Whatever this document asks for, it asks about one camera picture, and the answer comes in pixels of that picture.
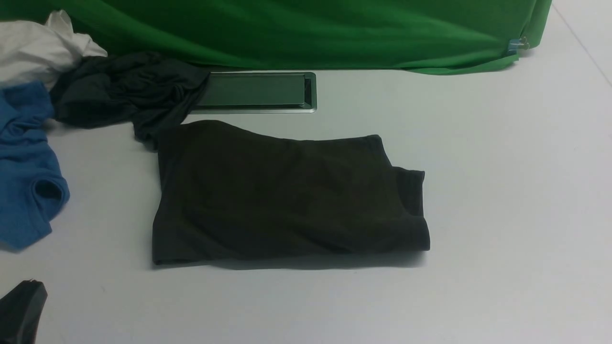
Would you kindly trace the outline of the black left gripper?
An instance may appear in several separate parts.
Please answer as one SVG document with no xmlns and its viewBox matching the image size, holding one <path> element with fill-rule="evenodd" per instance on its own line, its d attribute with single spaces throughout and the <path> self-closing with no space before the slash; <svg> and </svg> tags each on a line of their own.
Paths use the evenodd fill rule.
<svg viewBox="0 0 612 344">
<path fill-rule="evenodd" d="M 47 299 L 41 281 L 20 282 L 0 300 L 0 342 L 2 344 L 34 344 L 40 316 Z"/>
</svg>

